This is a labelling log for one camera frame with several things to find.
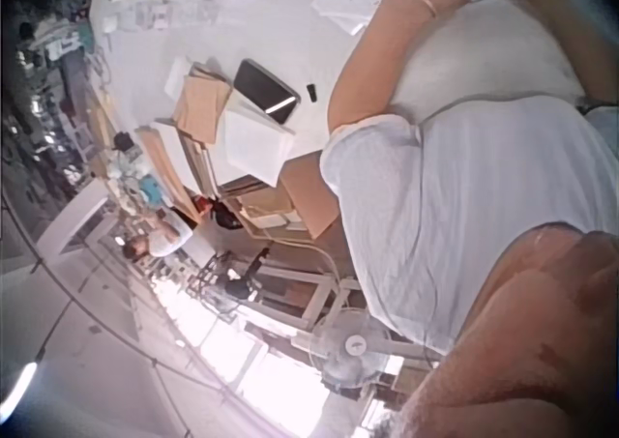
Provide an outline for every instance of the white t-shirt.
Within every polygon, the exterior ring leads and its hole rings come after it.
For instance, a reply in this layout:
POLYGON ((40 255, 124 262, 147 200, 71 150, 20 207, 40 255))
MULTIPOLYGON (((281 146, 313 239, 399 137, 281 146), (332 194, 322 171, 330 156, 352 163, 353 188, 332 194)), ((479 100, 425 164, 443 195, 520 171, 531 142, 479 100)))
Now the white t-shirt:
POLYGON ((337 130, 321 160, 370 312, 415 342, 453 348, 522 233, 619 232, 619 162, 566 102, 466 102, 423 137, 399 116, 372 117, 337 130))
POLYGON ((155 257, 164 257, 180 248, 192 236, 193 231, 178 214, 168 208, 162 208, 165 216, 162 218, 169 223, 178 233, 179 237, 170 242, 165 232, 160 229, 153 230, 148 234, 148 252, 155 257))

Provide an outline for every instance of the smartphone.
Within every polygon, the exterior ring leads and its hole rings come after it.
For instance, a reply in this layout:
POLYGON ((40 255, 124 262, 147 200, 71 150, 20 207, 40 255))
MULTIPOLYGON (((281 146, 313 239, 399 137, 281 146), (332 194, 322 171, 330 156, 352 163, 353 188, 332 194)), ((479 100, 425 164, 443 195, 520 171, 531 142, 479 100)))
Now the smartphone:
POLYGON ((281 125, 301 100, 291 88, 250 59, 241 63, 234 88, 281 125))

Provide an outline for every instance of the light fixture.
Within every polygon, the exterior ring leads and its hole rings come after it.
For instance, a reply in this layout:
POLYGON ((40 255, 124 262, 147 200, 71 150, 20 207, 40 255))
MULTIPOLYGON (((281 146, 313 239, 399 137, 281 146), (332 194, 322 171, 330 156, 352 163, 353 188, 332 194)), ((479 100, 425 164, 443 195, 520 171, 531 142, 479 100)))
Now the light fixture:
POLYGON ((37 371, 37 363, 27 364, 19 378, 17 379, 17 383, 7 396, 7 398, 2 401, 0 404, 0 425, 7 421, 7 419, 14 412, 15 408, 23 398, 30 382, 32 382, 32 378, 35 376, 35 372, 37 371))

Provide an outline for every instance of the white table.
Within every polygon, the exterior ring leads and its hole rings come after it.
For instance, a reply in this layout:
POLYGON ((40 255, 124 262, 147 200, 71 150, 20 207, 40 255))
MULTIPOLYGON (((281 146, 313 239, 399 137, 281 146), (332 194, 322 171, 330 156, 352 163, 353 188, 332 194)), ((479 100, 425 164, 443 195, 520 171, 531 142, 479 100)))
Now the white table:
MULTIPOLYGON (((292 87, 302 102, 286 124, 296 132, 290 158, 321 150, 328 140, 327 105, 339 72, 359 37, 351 37, 310 6, 312 0, 219 0, 216 25, 185 29, 115 32, 103 18, 132 2, 93 0, 91 22, 105 50, 115 116, 132 131, 155 118, 169 118, 175 102, 163 91, 178 56, 215 64, 233 78, 251 58, 292 87), (318 102, 306 86, 315 84, 318 102)), ((421 121, 467 98, 510 98, 549 93, 573 100, 582 95, 554 40, 512 0, 469 5, 447 21, 415 53, 395 103, 421 121)))

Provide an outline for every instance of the electric fan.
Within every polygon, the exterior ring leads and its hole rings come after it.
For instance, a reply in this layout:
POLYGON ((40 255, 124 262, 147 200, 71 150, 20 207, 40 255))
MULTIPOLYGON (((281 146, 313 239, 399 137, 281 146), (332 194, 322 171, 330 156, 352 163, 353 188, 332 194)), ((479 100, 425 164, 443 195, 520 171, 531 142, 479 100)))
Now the electric fan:
POLYGON ((325 317, 312 331, 309 358, 324 381, 359 388, 378 378, 389 361, 389 331, 367 312, 343 309, 333 322, 325 317))

